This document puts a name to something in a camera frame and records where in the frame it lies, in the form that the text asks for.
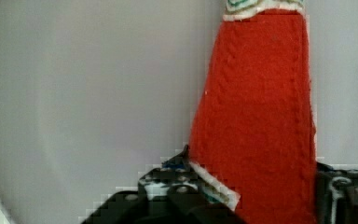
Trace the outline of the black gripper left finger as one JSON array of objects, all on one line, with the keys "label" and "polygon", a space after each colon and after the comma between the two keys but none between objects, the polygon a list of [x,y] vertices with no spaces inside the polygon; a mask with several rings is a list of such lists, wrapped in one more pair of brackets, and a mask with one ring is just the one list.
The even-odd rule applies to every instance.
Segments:
[{"label": "black gripper left finger", "polygon": [[81,224],[246,224],[207,190],[191,168],[189,147],[110,196]]}]

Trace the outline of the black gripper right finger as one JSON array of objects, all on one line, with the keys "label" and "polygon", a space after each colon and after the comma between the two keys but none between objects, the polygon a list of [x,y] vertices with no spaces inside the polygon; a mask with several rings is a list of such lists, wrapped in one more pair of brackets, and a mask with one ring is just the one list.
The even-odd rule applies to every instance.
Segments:
[{"label": "black gripper right finger", "polygon": [[317,163],[315,206],[318,224],[358,224],[358,170]]}]

